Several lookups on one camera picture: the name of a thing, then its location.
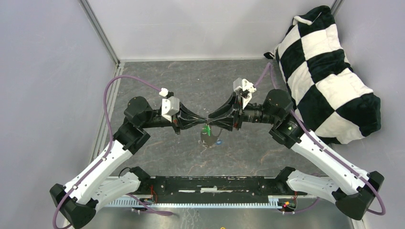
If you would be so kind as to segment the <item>green tagged key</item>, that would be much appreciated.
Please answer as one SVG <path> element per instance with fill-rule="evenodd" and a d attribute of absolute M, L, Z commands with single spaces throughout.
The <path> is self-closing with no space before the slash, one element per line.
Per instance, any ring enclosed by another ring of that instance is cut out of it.
<path fill-rule="evenodd" d="M 208 136 L 211 135 L 211 128 L 210 128 L 209 125 L 205 125 L 203 129 L 204 129 L 205 133 L 206 133 Z"/>

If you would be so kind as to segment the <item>grey metal key holder plate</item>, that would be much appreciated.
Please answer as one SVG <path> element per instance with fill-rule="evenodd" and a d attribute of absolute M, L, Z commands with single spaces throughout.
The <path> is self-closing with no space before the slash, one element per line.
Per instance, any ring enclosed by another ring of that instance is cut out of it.
<path fill-rule="evenodd" d="M 220 139 L 220 135 L 221 135 L 223 129 L 220 128 L 218 134 L 214 134 L 214 133 L 213 133 L 213 129 L 212 129 L 212 127 L 210 126 L 210 128 L 211 128 L 211 135 L 208 136 L 208 135 L 205 133 L 205 131 L 204 131 L 203 128 L 202 128 L 201 131 L 200 131 L 200 138 L 201 138 L 201 139 L 200 139 L 200 142 L 202 143 L 202 145 L 203 145 L 204 147 L 206 147 L 206 148 L 211 148 L 211 147 L 213 147 L 213 146 L 216 146 L 215 142 Z"/>

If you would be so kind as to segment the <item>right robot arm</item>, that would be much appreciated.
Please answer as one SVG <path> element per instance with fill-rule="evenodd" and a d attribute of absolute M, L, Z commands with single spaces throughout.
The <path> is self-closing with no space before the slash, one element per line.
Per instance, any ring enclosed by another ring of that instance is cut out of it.
<path fill-rule="evenodd" d="M 379 196 L 384 177 L 377 171 L 367 172 L 349 162 L 326 143 L 292 112 L 289 94 L 281 89 L 270 90 L 262 104 L 244 103 L 244 95 L 232 93 L 220 108 L 208 116 L 208 124 L 229 131 L 244 122 L 271 124 L 269 134 L 279 144 L 308 159 L 326 177 L 317 177 L 284 168 L 277 176 L 276 189 L 282 195 L 291 191 L 304 192 L 333 204 L 346 216 L 361 220 L 370 212 Z"/>

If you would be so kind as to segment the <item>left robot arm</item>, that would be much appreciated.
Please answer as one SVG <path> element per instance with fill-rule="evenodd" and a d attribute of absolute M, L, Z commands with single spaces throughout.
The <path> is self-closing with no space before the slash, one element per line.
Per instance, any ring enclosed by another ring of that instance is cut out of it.
<path fill-rule="evenodd" d="M 134 97 L 128 102 L 124 116 L 123 124 L 110 134 L 110 142 L 91 164 L 66 184 L 51 187 L 50 195 L 56 206 L 54 218 L 61 213 L 70 227 L 81 229 L 108 202 L 134 191 L 141 195 L 147 193 L 150 181 L 134 173 L 118 180 L 118 187 L 111 192 L 102 193 L 99 188 L 149 140 L 147 128 L 171 127 L 179 134 L 181 130 L 206 122 L 206 118 L 187 109 L 174 96 L 163 98 L 159 109 L 153 109 L 144 97 Z"/>

